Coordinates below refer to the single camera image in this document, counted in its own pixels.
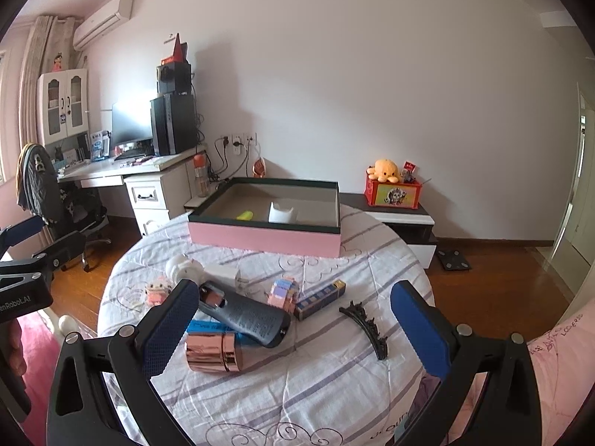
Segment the tablecloth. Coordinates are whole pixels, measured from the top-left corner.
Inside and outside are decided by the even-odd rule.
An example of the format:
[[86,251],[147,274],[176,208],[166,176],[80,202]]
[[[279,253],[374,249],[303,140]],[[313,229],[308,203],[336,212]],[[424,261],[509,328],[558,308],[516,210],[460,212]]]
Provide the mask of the tablecloth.
[[[391,312],[390,290],[407,279],[433,304],[432,290],[405,242],[362,211],[341,206],[341,237],[338,259],[217,248],[191,242],[187,215],[179,216],[114,266],[100,306],[99,336],[141,320],[145,284],[163,276],[175,254],[237,267],[243,293],[260,301],[283,276],[294,277],[301,296],[341,279],[344,296],[302,322],[294,320],[278,347],[243,350],[240,373],[191,371],[182,341],[165,372],[151,380],[200,446],[384,445],[407,413],[422,372]],[[350,301],[363,302],[368,318],[388,336],[387,360],[377,360],[363,330],[338,312]],[[201,312],[195,318],[208,319]],[[106,375],[106,383],[127,433],[146,444],[114,376]]]

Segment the yellow green object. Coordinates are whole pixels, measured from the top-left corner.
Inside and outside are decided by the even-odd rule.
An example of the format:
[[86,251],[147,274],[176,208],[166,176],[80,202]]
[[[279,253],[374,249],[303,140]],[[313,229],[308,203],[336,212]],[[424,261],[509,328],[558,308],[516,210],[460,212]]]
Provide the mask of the yellow green object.
[[236,219],[239,219],[240,221],[252,221],[253,217],[254,213],[252,213],[251,211],[244,211],[242,214],[237,216]]

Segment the pink box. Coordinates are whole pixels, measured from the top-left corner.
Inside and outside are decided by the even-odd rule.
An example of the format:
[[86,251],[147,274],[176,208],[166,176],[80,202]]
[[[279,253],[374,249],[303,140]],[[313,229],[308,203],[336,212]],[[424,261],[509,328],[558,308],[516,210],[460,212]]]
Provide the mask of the pink box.
[[[269,223],[271,202],[296,210],[295,222]],[[251,221],[236,219],[251,211]],[[338,184],[233,178],[188,217],[190,238],[203,245],[337,258],[341,248]]]

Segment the computer monitor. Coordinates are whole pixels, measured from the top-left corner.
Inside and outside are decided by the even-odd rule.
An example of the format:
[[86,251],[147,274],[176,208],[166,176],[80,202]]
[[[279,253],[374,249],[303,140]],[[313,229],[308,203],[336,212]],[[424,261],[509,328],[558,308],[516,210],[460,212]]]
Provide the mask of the computer monitor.
[[153,139],[150,100],[121,100],[112,106],[111,145]]

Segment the air conditioner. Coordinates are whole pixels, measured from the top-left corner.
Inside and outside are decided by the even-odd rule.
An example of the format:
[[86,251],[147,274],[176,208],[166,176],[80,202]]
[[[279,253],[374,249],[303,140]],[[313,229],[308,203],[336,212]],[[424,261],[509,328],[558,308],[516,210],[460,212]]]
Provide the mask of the air conditioner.
[[73,47],[77,52],[87,47],[95,38],[111,32],[130,20],[133,0],[111,0],[101,7],[74,31]]

